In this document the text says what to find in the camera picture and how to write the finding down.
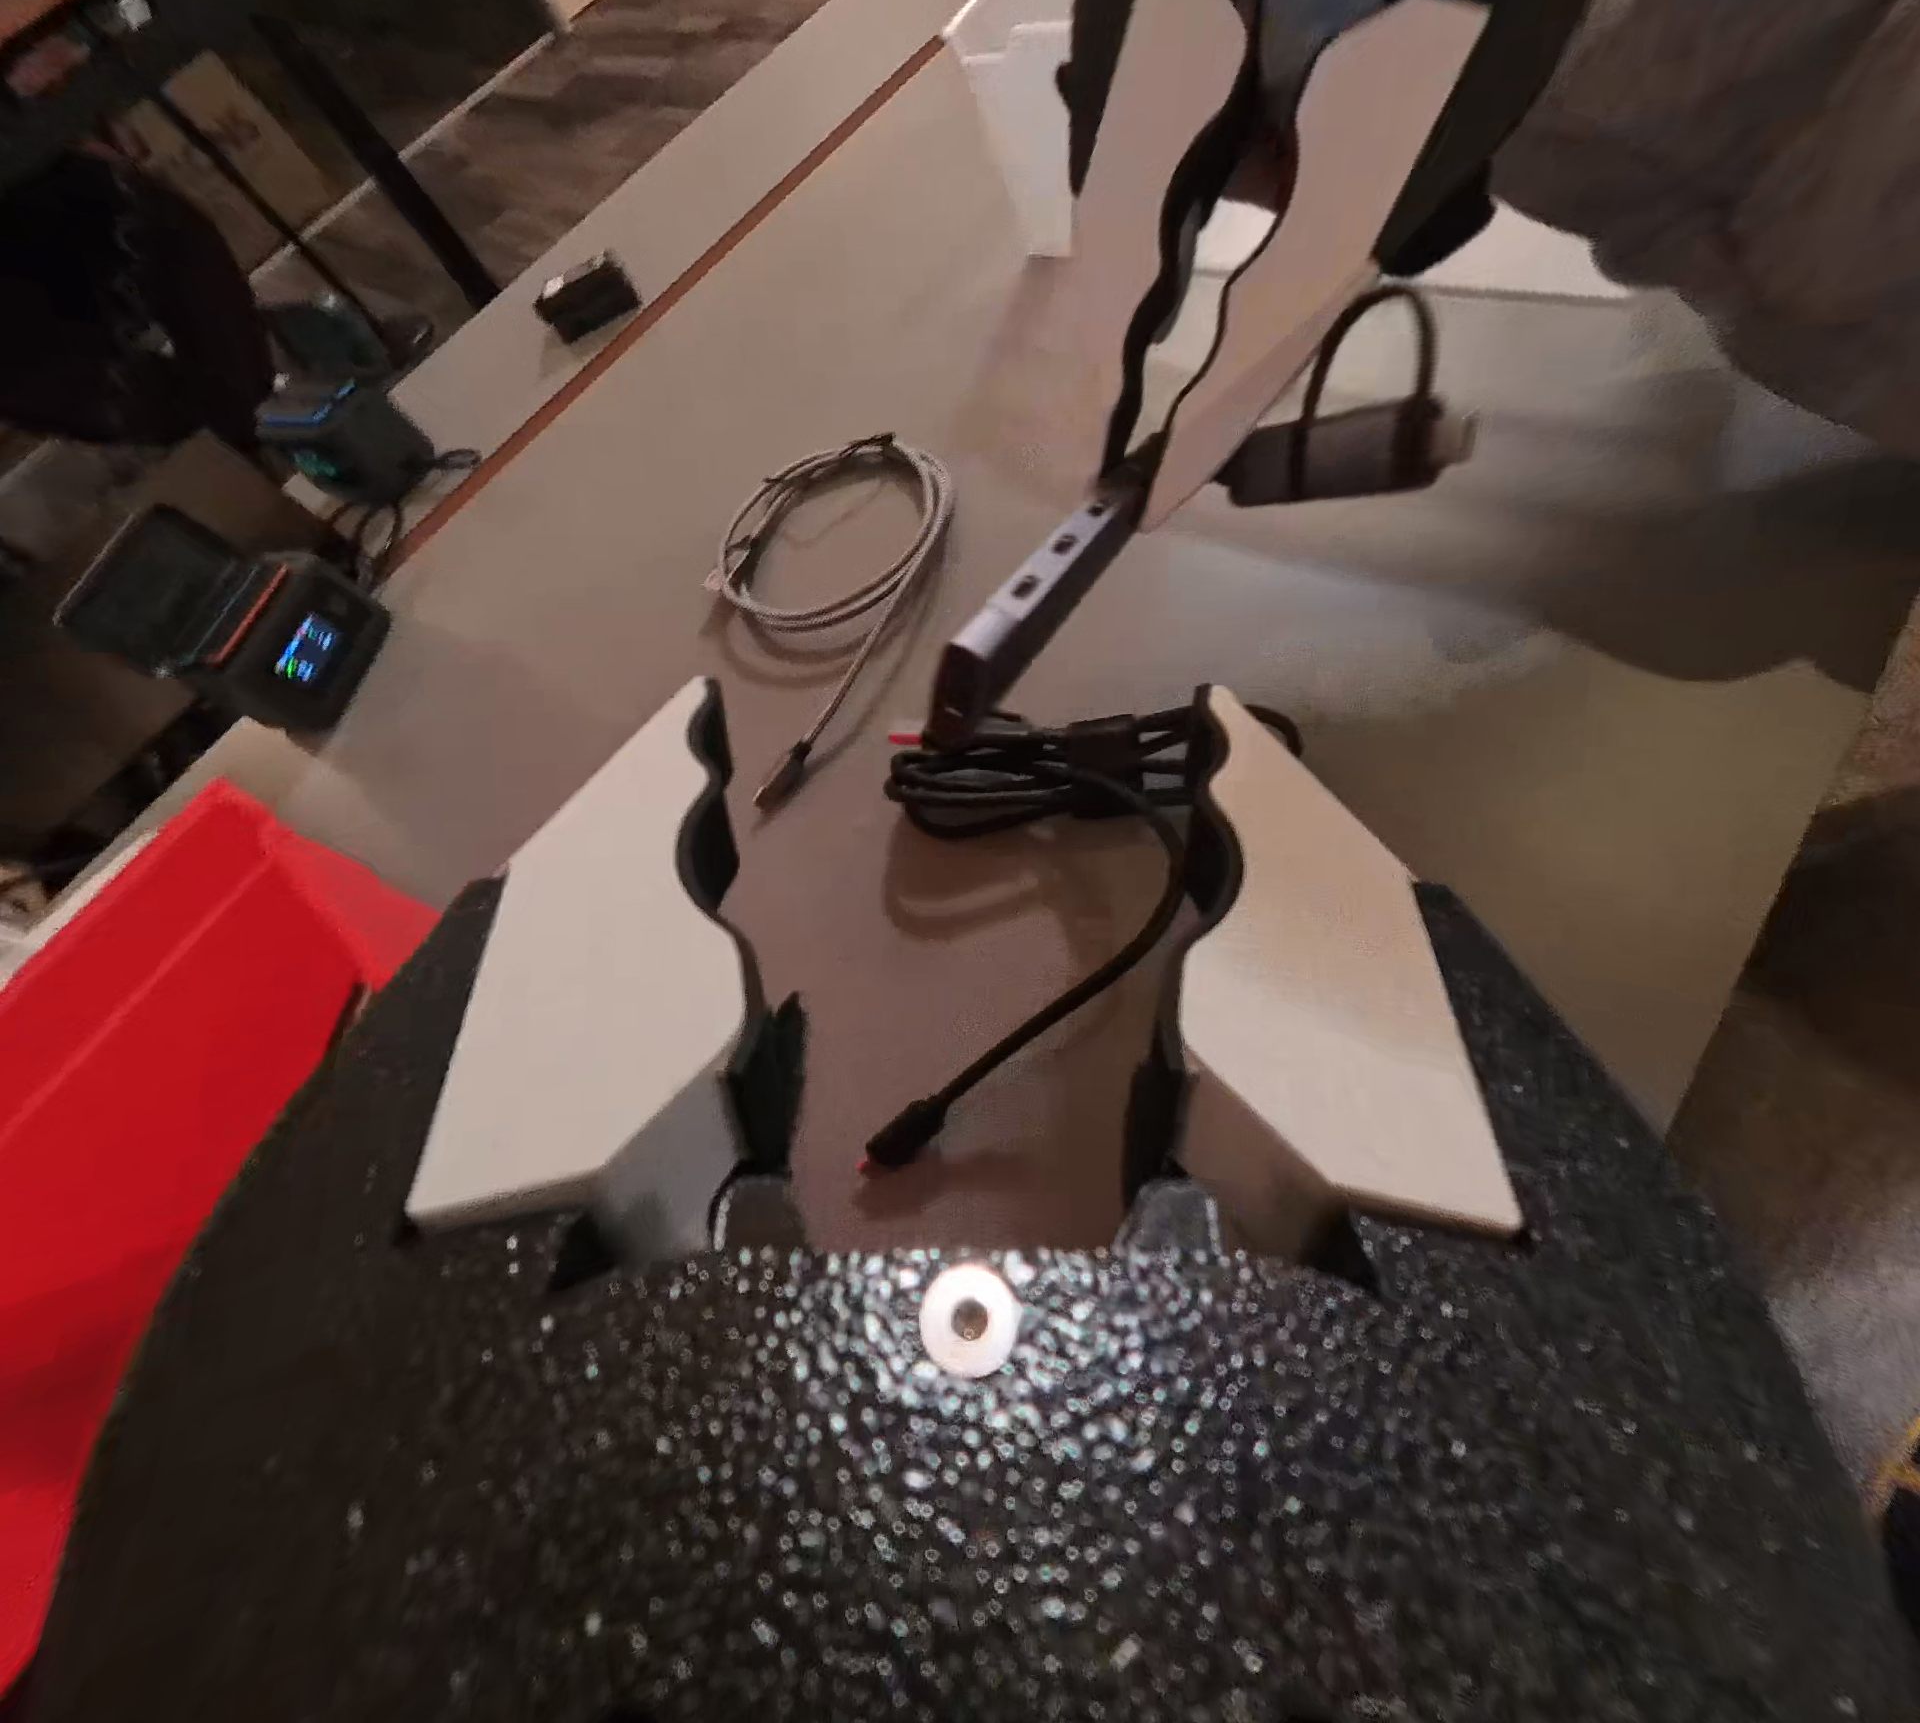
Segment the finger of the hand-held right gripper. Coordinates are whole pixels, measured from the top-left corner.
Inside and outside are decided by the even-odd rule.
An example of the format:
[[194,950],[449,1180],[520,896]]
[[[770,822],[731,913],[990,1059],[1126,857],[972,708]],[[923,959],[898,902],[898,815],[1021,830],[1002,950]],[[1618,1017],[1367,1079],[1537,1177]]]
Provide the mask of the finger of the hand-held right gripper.
[[1073,355],[1094,472],[1215,478],[1241,415],[1229,341],[1257,206],[1223,199],[1252,41],[1238,0],[1133,0],[1073,196]]
[[1215,349],[1164,424],[1142,530],[1215,480],[1379,279],[1376,243],[1487,21],[1465,0],[1395,0],[1317,51],[1290,116],[1290,196],[1221,290]]

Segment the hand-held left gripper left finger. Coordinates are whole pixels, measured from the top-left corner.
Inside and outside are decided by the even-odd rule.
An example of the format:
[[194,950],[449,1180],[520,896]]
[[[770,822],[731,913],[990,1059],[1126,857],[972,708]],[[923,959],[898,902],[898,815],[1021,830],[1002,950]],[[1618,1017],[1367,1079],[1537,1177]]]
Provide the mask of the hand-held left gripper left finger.
[[422,1164],[418,1233],[576,1215],[607,1253],[708,1253],[787,1180],[807,1012],[724,916],[720,681],[684,684],[504,864]]

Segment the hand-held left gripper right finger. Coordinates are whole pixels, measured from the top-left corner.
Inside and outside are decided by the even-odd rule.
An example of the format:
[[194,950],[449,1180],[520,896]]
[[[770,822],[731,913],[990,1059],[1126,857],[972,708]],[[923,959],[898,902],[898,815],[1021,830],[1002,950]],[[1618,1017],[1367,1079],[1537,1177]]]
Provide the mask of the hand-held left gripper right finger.
[[1192,1180],[1257,1256],[1354,1215],[1525,1238],[1411,870],[1229,687],[1192,708],[1192,921],[1126,1101],[1126,1200]]

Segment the grey usb hub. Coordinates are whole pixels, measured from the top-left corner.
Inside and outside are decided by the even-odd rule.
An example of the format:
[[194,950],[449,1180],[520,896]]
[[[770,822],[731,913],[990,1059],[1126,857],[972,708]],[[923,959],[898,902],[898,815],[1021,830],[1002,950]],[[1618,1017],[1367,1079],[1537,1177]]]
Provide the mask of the grey usb hub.
[[960,749],[1139,530],[1164,445],[1131,450],[1042,545],[951,632],[932,674],[924,742]]

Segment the person's right forearm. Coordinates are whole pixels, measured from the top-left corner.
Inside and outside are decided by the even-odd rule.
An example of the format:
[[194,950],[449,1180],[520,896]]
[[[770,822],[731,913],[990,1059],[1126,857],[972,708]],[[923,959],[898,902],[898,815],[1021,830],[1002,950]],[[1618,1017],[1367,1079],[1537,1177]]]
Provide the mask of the person's right forearm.
[[1918,0],[1591,0],[1498,196],[1918,456]]

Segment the white plastic bin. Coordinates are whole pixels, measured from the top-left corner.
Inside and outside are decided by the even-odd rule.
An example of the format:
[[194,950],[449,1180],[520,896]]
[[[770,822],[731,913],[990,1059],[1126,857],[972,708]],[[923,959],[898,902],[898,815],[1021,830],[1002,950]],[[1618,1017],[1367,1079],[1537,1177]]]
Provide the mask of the white plastic bin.
[[[1244,95],[1233,162],[1252,159],[1252,173],[1261,178],[1276,178],[1287,168],[1283,133],[1290,123],[1285,100],[1290,73],[1285,59],[1296,51],[1290,41],[1306,35],[1308,13],[1341,13],[1350,7],[1376,13],[1390,2],[1395,0],[1238,0],[1241,13],[1257,21],[1261,68],[1244,73],[1252,95]],[[975,0],[975,7],[956,21],[951,46],[963,53],[1000,168],[1014,182],[1028,253],[1065,254],[1073,184],[1070,113],[1061,95],[1061,70],[1073,46],[1073,0]]]

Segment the large red bin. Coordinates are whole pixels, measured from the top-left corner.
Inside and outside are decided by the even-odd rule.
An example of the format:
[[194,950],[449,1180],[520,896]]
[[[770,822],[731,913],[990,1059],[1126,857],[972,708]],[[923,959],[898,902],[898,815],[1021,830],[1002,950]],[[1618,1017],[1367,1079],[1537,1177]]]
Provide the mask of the large red bin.
[[3,1687],[161,1290],[437,916],[215,779],[3,982]]

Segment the black power station with display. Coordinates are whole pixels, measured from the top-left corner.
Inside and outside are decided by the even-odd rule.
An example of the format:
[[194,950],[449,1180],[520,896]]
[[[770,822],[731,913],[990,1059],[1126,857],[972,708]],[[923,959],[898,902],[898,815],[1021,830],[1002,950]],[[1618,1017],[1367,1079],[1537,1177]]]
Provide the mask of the black power station with display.
[[130,516],[53,609],[80,649],[283,733],[337,728],[393,630],[314,552],[243,552],[173,505]]

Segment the small black box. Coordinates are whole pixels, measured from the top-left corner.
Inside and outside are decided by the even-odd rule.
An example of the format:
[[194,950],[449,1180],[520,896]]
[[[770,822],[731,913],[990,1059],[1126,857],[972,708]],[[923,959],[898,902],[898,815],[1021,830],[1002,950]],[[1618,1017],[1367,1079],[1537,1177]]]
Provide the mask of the small black box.
[[640,308],[644,293],[613,250],[549,277],[534,293],[534,316],[565,348],[581,348]]

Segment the black device with blue trim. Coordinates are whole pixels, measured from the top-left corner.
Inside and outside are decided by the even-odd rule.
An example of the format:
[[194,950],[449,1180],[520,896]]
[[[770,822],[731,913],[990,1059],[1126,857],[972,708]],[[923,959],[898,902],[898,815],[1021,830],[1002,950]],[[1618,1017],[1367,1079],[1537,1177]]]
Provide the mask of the black device with blue trim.
[[422,316],[366,318],[342,296],[264,302],[276,387],[257,436],[310,484],[351,505],[405,501],[432,472],[433,445],[393,403],[433,327]]

